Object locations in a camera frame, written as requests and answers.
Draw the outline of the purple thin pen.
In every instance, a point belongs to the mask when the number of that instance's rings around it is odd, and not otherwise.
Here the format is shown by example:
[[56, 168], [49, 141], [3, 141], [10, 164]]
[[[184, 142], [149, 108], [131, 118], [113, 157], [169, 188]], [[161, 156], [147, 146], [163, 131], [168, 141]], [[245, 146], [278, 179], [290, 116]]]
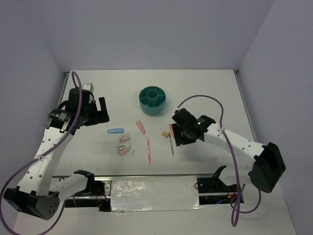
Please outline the purple thin pen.
[[170, 142], [171, 153], [172, 153], [172, 156], [174, 157], [174, 147], [173, 147], [171, 134], [169, 134], [169, 142]]

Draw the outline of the red highlighter pen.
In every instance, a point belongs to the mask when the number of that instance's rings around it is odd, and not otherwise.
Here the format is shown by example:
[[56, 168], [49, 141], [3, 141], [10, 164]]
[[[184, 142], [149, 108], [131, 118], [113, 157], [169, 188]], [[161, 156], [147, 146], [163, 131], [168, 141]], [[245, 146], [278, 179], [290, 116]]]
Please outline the red highlighter pen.
[[152, 163], [152, 161], [151, 161], [151, 145], [150, 145], [149, 138], [147, 138], [147, 152], [148, 152], [149, 165], [151, 165], [151, 163]]

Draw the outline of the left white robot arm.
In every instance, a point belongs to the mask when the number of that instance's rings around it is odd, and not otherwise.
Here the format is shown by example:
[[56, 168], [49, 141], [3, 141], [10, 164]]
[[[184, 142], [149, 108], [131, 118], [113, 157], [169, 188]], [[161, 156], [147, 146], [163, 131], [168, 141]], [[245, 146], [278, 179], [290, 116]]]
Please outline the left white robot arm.
[[35, 162], [15, 188], [4, 190], [4, 200], [15, 210], [49, 220], [60, 203], [72, 195], [94, 193], [97, 185], [94, 174], [81, 169], [64, 180], [51, 183], [60, 158], [75, 132], [82, 126], [110, 120], [105, 99], [99, 98], [101, 109], [98, 110], [92, 92], [92, 84], [85, 84], [82, 89], [70, 89], [68, 99], [49, 114]]

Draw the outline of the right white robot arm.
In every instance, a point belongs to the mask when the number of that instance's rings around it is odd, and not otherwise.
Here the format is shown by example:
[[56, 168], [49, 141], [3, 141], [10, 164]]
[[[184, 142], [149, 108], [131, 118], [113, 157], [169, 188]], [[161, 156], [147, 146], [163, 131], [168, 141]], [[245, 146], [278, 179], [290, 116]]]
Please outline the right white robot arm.
[[201, 140], [234, 153], [247, 164], [249, 181], [262, 192], [271, 193], [286, 170], [279, 147], [271, 142], [248, 140], [208, 116], [195, 118], [184, 108], [175, 110], [172, 119], [176, 146]]

